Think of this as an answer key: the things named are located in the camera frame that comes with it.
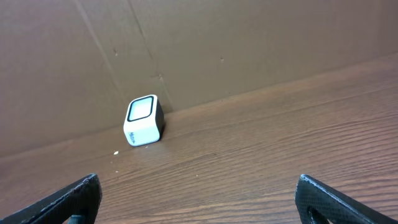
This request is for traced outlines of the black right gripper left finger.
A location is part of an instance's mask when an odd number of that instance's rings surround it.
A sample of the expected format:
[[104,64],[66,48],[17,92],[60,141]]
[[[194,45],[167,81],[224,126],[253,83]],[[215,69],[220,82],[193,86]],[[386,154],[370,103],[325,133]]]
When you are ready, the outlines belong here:
[[1,223],[94,224],[102,199],[97,174],[89,174],[42,200],[1,219]]

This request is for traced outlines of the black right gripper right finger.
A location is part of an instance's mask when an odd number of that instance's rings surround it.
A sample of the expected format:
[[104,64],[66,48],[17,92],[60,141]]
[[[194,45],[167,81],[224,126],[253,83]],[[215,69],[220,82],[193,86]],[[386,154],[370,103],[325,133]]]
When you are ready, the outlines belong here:
[[302,223],[397,224],[397,220],[306,174],[297,182],[294,199]]

